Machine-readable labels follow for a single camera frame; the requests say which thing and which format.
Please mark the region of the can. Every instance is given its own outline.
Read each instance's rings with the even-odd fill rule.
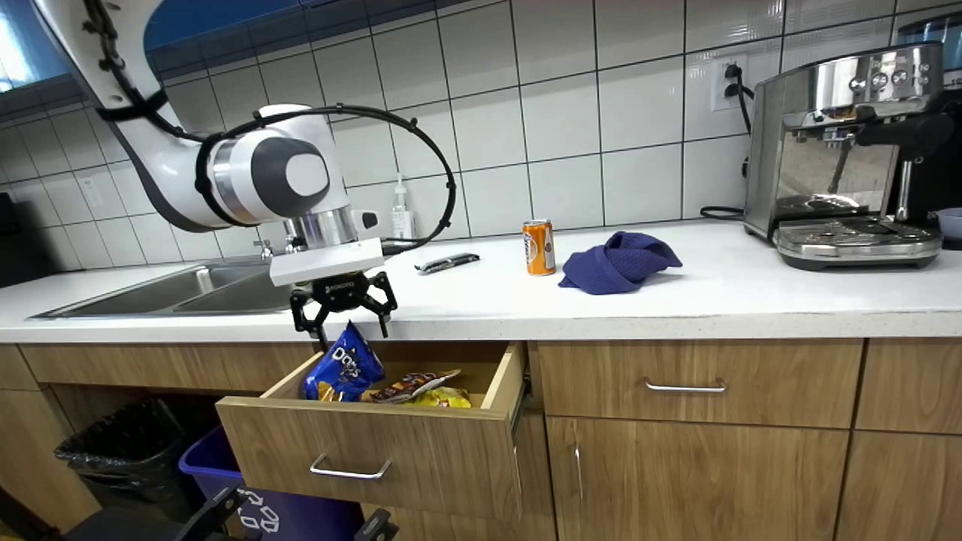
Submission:
[[[534,273],[534,276],[548,276],[555,270],[551,220],[527,220],[522,221],[522,257],[527,257],[530,273]]]

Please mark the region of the white tile wall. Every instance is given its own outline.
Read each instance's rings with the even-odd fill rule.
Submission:
[[[326,42],[258,50],[168,81],[192,131],[264,103],[359,103],[417,118],[460,188],[446,238],[690,220],[741,200],[747,138],[723,64],[756,84],[778,69],[887,44],[892,26],[959,0],[465,0]],[[446,204],[440,163],[402,129],[338,118],[359,211],[390,232],[395,174],[417,233]],[[255,255],[278,221],[189,233],[168,224],[91,103],[0,129],[0,188],[34,211],[59,267]]]

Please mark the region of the stainless steel sink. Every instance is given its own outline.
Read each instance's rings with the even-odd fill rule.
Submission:
[[[248,315],[289,305],[289,288],[277,288],[264,262],[197,264],[173,276],[56,305],[34,317],[108,317],[108,315]]]

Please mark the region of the blue towel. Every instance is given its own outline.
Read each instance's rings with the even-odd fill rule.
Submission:
[[[590,294],[638,290],[643,280],[665,267],[682,267],[667,244],[650,233],[616,232],[607,244],[573,253],[565,262],[562,288]]]

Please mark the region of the kitchen counter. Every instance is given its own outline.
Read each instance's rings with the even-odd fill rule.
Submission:
[[[593,298],[555,276],[522,270],[521,238],[432,244],[386,264],[401,309],[390,339],[739,339],[739,335],[962,335],[962,253],[913,270],[797,270],[739,221],[643,224],[685,267],[651,276],[635,294]],[[558,264],[609,232],[555,233]],[[416,264],[451,253],[482,264],[417,276]],[[204,317],[29,317],[94,294],[173,273],[182,264],[59,273],[0,288],[0,343],[300,343],[289,313]],[[370,313],[327,317],[333,335]]]

